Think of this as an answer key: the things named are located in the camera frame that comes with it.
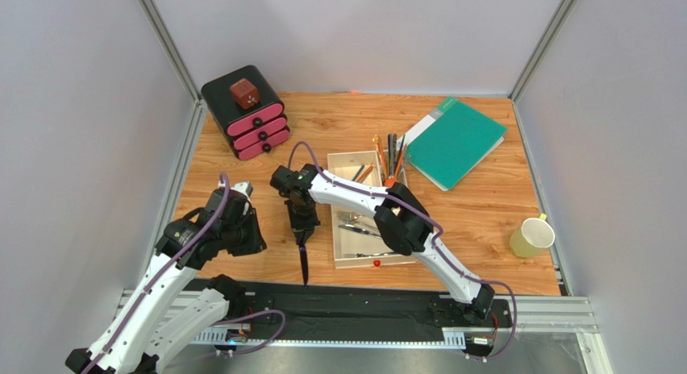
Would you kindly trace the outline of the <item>blue serrated knife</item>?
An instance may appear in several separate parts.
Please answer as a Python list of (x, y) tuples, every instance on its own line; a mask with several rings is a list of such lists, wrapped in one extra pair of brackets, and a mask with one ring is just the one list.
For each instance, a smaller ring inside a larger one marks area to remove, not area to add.
[(309, 282), (309, 264), (308, 264), (308, 256), (307, 256), (307, 250), (306, 246), (304, 244), (300, 244), (298, 246), (299, 250), (299, 256), (300, 256), (300, 265), (301, 265), (301, 271), (302, 271), (302, 281), (303, 285), (307, 286)]

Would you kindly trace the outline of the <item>silver table knife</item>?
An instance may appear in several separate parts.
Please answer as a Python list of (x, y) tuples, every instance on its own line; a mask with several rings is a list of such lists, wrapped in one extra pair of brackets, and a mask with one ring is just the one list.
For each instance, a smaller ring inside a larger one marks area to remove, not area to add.
[(362, 235), (367, 235), (367, 236), (372, 236), (374, 238), (380, 239), (381, 235), (377, 233), (376, 231), (370, 231), (367, 229), (364, 229), (362, 227), (350, 225), (350, 224), (340, 224), (339, 225), (340, 229), (344, 229), (346, 231), (351, 231), (357, 234), (362, 234)]

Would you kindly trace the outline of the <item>blue-grey chopstick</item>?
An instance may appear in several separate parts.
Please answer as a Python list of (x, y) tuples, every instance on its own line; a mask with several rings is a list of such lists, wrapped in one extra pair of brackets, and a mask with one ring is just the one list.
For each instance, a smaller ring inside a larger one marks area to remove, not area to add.
[(361, 175), (361, 173), (364, 171), (365, 167), (366, 167), (365, 164), (362, 164), (362, 165), (359, 167), (359, 169), (358, 169), (357, 172), (355, 173), (354, 177), (352, 178), (352, 181), (356, 181), (356, 180), (359, 178), (359, 176)]

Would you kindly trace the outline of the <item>orange chopstick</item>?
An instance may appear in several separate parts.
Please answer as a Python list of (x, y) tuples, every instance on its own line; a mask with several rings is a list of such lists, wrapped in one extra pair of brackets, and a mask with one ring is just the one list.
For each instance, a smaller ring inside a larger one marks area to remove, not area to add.
[(368, 166), (357, 178), (356, 182), (362, 183), (364, 180), (372, 173), (374, 167), (372, 165)]

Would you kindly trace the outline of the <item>gold ornate spoon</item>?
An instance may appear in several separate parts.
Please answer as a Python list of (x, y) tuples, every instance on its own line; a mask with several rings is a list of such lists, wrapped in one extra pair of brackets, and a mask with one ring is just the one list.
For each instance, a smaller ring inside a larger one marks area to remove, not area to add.
[(377, 152), (377, 158), (378, 158), (379, 163), (380, 163), (381, 182), (384, 183), (388, 179), (388, 172), (387, 172), (387, 166), (386, 166), (386, 160), (385, 160), (385, 152), (384, 152), (383, 145), (381, 143), (381, 137), (379, 135), (374, 135), (373, 143), (375, 145), (375, 149)]

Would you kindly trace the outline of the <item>black spoon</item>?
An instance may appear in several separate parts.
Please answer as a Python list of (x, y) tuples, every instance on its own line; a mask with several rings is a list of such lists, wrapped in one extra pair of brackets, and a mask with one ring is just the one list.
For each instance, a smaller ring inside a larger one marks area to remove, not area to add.
[(393, 167), (394, 167), (394, 162), (395, 162), (395, 156), (396, 156), (396, 149), (397, 149), (397, 140), (398, 140), (398, 135), (395, 133), (391, 133), (387, 135), (387, 150), (388, 150), (388, 162), (387, 162), (387, 168), (388, 168), (388, 174), (389, 176), (393, 172)]

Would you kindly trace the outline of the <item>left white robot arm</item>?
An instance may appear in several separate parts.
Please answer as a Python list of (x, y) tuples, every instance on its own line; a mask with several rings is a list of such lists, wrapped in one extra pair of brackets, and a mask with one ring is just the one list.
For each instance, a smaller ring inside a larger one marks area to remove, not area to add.
[(95, 342), (70, 352), (66, 367), (74, 373), (160, 373), (206, 328), (243, 315), (246, 289), (217, 275), (164, 320), (182, 290), (220, 252), (247, 256), (265, 250), (252, 191), (248, 181), (229, 185), (222, 177), (205, 206), (168, 224), (130, 300)]

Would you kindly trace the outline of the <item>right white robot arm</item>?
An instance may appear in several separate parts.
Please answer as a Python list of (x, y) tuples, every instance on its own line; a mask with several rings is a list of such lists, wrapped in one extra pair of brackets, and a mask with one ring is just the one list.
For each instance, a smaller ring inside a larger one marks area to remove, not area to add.
[(371, 218), (384, 244), (401, 256), (413, 256), (463, 304), (470, 322), (490, 317), (495, 292), (490, 283), (471, 273), (446, 248), (443, 232), (412, 192), (401, 183), (390, 188), (364, 185), (337, 177), (314, 164), (300, 171), (278, 167), (269, 182), (285, 200), (289, 222), (307, 270), (306, 241), (320, 222), (317, 204), (338, 206)]

